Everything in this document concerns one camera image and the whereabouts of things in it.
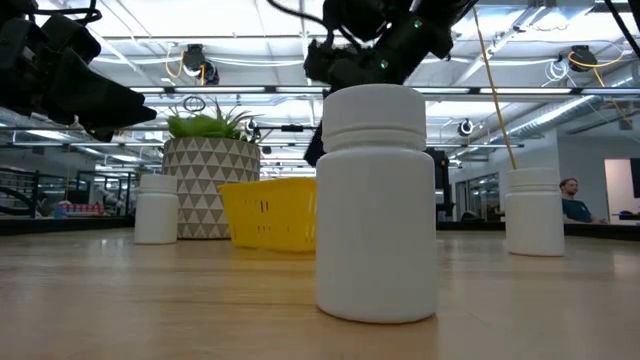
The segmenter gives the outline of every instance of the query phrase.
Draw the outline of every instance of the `white plastic bottle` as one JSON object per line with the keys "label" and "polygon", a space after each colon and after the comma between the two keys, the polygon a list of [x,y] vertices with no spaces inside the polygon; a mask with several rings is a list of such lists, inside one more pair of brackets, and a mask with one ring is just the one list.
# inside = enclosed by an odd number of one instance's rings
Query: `white plastic bottle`
{"label": "white plastic bottle", "polygon": [[171,244],[178,238],[178,180],[142,175],[136,206],[136,244]]}
{"label": "white plastic bottle", "polygon": [[363,85],[324,102],[317,164],[316,301],[349,320],[403,323],[436,311],[433,159],[422,95]]}
{"label": "white plastic bottle", "polygon": [[509,171],[507,178],[507,250],[519,255],[562,256],[564,221],[558,172],[520,169]]}

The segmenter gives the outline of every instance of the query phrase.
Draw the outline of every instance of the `desk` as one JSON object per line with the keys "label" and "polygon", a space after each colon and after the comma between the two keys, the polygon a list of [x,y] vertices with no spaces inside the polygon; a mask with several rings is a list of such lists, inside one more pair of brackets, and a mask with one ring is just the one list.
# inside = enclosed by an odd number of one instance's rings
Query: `desk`
{"label": "desk", "polygon": [[565,258],[533,258],[501,232],[438,238],[438,315],[399,326],[318,311],[313,255],[134,246],[130,229],[4,238],[0,358],[637,359],[637,243],[569,238]]}

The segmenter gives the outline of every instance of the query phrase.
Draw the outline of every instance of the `yellow cable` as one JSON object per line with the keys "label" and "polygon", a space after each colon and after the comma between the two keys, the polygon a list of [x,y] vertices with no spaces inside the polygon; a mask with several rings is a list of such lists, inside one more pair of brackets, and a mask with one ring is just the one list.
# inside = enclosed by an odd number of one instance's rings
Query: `yellow cable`
{"label": "yellow cable", "polygon": [[509,159],[511,160],[511,167],[516,170],[518,168],[516,164],[516,157],[511,150],[511,141],[509,141],[509,134],[507,134],[507,128],[504,126],[504,120],[502,119],[502,111],[500,111],[500,103],[498,102],[498,92],[493,83],[493,76],[491,75],[491,67],[489,66],[489,59],[487,57],[487,49],[484,46],[484,39],[482,37],[482,31],[480,31],[480,22],[478,21],[478,11],[476,7],[473,7],[473,18],[476,22],[476,29],[478,30],[478,38],[480,39],[480,47],[482,48],[482,58],[484,59],[485,68],[487,68],[487,76],[489,77],[489,84],[491,85],[491,95],[493,95],[493,103],[496,106],[496,115],[498,115],[498,121],[500,122],[500,128],[502,129],[502,137],[507,144],[507,151],[509,151]]}
{"label": "yellow cable", "polygon": [[[600,73],[598,72],[598,69],[593,68],[593,73],[596,74],[596,79],[598,79],[598,82],[600,83],[600,86],[607,87],[605,85],[604,81],[602,80],[602,76],[600,76]],[[618,103],[615,102],[614,100],[611,100],[611,103],[613,103],[613,106],[615,106],[616,110],[618,110],[618,113],[620,113],[620,116],[624,119],[624,121],[626,121],[631,127],[633,127],[633,123],[631,122],[631,120],[629,120],[629,118],[624,113],[624,111],[622,111],[622,109],[620,108]]]}
{"label": "yellow cable", "polygon": [[624,53],[622,53],[622,52],[621,52],[621,53],[620,53],[620,56],[618,56],[618,58],[617,58],[617,59],[615,59],[615,60],[611,60],[611,61],[609,61],[608,63],[605,63],[605,64],[597,64],[597,65],[590,65],[590,64],[584,64],[584,63],[581,63],[581,62],[579,62],[579,61],[573,60],[573,58],[571,57],[571,55],[573,55],[573,54],[575,54],[575,52],[573,52],[573,51],[572,51],[572,52],[570,52],[570,53],[569,53],[569,56],[567,56],[567,58],[569,59],[569,61],[571,61],[572,63],[574,63],[574,64],[576,64],[576,65],[580,65],[580,66],[582,66],[582,67],[587,67],[587,68],[590,68],[590,69],[597,69],[597,68],[601,68],[601,67],[605,67],[605,66],[613,65],[613,64],[617,63],[618,61],[620,61],[620,60],[622,59],[622,56],[624,55]]}
{"label": "yellow cable", "polygon": [[169,74],[169,76],[171,76],[172,78],[176,79],[178,77],[180,77],[180,75],[182,75],[182,60],[184,58],[184,51],[180,53],[180,69],[178,70],[178,74],[174,74],[171,72],[171,69],[169,69],[169,55],[171,55],[171,49],[173,48],[173,44],[169,44],[169,50],[167,51],[167,57],[164,61],[164,68],[165,70],[167,70],[167,74]]}

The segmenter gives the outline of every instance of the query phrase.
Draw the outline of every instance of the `planter pot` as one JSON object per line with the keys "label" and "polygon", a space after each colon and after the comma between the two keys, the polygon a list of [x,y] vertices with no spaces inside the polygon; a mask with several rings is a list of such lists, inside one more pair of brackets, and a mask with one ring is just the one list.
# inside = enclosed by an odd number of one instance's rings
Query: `planter pot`
{"label": "planter pot", "polygon": [[164,146],[162,173],[178,178],[178,239],[226,239],[218,186],[259,180],[260,148],[230,139],[172,139]]}

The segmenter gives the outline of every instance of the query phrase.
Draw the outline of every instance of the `teal shirt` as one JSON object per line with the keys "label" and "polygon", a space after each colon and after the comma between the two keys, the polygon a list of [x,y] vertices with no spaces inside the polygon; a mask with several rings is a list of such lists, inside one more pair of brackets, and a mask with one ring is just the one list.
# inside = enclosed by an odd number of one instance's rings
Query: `teal shirt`
{"label": "teal shirt", "polygon": [[591,222],[591,213],[582,201],[562,199],[562,212],[571,220]]}

